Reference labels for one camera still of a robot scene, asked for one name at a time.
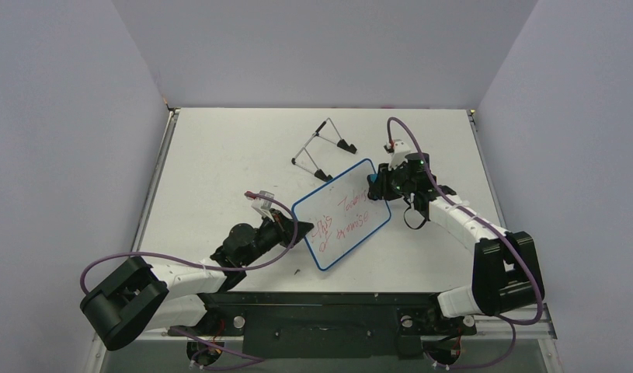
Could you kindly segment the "blue framed whiteboard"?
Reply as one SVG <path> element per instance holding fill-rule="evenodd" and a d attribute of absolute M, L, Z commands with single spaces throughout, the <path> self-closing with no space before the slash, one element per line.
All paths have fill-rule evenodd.
<path fill-rule="evenodd" d="M 362 159 L 292 205 L 300 221 L 314 225 L 304 240 L 320 271 L 335 266 L 391 220 L 388 202 L 368 197 L 367 177 L 376 173 L 375 164 Z"/>

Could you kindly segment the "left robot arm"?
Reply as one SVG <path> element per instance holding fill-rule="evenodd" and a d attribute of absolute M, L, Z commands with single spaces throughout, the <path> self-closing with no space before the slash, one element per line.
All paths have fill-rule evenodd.
<path fill-rule="evenodd" d="M 219 315 L 199 296 L 230 291 L 256 260 L 276 246 L 290 249 L 314 227 L 272 210 L 258 228 L 235 225 L 214 254 L 196 266 L 166 254 L 153 253 L 166 262 L 152 264 L 145 261 L 147 253 L 126 253 L 118 268 L 85 291 L 80 309 L 108 351 L 125 347 L 145 330 L 166 326 L 211 333 Z"/>

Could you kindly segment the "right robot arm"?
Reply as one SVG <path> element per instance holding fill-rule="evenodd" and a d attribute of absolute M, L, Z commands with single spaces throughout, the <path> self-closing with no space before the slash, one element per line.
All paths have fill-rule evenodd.
<path fill-rule="evenodd" d="M 530 325 L 544 311 L 544 285 L 533 238 L 511 232 L 482 218 L 448 186 L 439 185 L 430 172 L 428 156 L 409 154 L 392 167 L 381 163 L 367 176 L 371 200 L 402 199 L 418 212 L 423 223 L 445 229 L 473 259 L 470 284 L 441 292 L 425 313 L 427 326 L 443 332 L 466 315 L 502 316 L 527 305 L 536 305 Z"/>

